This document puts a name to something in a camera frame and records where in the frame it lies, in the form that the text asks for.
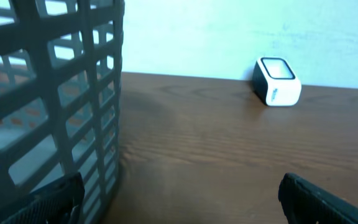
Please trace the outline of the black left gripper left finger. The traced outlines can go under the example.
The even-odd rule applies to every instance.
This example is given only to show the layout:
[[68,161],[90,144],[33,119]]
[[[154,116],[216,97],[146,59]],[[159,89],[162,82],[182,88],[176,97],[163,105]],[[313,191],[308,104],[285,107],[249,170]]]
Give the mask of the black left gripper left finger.
[[0,224],[78,223],[84,197],[81,174],[67,174],[0,208]]

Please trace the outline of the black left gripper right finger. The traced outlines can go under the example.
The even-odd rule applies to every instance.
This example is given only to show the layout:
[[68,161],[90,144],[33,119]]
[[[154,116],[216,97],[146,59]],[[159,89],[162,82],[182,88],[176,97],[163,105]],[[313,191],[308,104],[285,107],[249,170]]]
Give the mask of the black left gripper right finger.
[[287,222],[357,223],[358,208],[294,173],[280,182],[278,200]]

